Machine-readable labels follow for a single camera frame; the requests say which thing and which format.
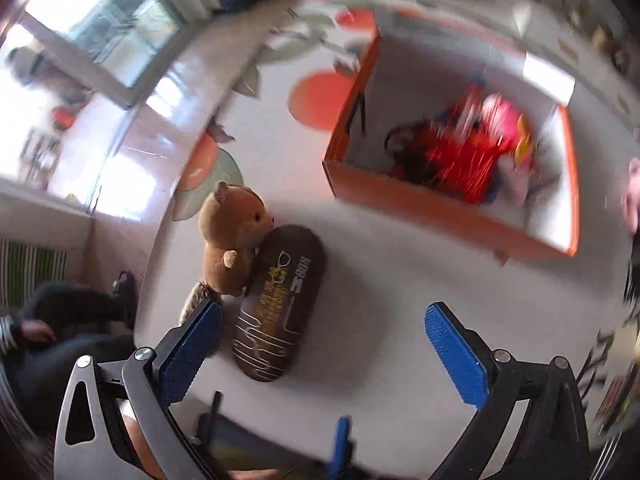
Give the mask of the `pink plush doll red tassels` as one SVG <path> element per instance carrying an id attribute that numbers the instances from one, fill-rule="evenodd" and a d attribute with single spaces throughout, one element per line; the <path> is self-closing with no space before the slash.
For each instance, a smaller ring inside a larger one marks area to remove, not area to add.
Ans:
<path id="1" fill-rule="evenodd" d="M 536 145 L 526 116 L 474 77 L 450 107 L 386 134 L 388 174 L 469 205 L 489 204 L 500 191 L 525 204 Z"/>

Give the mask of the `brown squirrel plush toy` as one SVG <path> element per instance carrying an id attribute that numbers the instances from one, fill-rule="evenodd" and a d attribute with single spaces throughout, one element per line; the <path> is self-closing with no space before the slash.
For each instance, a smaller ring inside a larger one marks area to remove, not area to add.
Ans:
<path id="1" fill-rule="evenodd" d="M 220 181 L 204 200 L 198 228 L 205 243 L 202 277 L 182 308 L 180 323 L 205 299 L 221 302 L 223 296 L 242 295 L 257 249 L 274 220 L 253 190 Z"/>

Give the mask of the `glass balcony door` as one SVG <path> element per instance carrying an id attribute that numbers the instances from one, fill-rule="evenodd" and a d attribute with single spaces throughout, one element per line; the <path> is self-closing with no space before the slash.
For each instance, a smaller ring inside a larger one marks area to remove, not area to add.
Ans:
<path id="1" fill-rule="evenodd" d="M 17 24 L 66 74 L 136 104 L 219 0 L 22 0 Z"/>

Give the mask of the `brown oval glasses case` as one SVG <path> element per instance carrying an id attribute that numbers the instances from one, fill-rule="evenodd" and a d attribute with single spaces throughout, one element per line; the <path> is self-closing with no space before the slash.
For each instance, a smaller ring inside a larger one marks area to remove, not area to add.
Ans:
<path id="1" fill-rule="evenodd" d="M 259 247 L 235 323 L 232 353 L 256 382 L 274 382 L 296 359 L 326 272 L 326 251 L 310 229 L 286 224 Z"/>

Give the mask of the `seated person in dark clothes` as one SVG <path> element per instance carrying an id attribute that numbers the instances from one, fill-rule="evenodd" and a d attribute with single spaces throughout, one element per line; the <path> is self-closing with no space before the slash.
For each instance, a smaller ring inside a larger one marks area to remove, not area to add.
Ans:
<path id="1" fill-rule="evenodd" d="M 70 373 L 80 356 L 98 362 L 134 352 L 137 314 L 134 276 L 119 273 L 112 291 L 48 283 L 39 286 L 16 315 L 1 319 L 1 408 L 10 422 L 37 437 L 50 437 Z"/>

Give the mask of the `orange cardboard box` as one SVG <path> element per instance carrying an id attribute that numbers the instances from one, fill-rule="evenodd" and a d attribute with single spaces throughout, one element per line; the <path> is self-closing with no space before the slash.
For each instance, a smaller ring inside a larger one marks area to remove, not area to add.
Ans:
<path id="1" fill-rule="evenodd" d="M 333 195 L 508 260 L 573 257 L 579 188 L 561 79 L 442 12 L 376 8 L 323 159 Z"/>

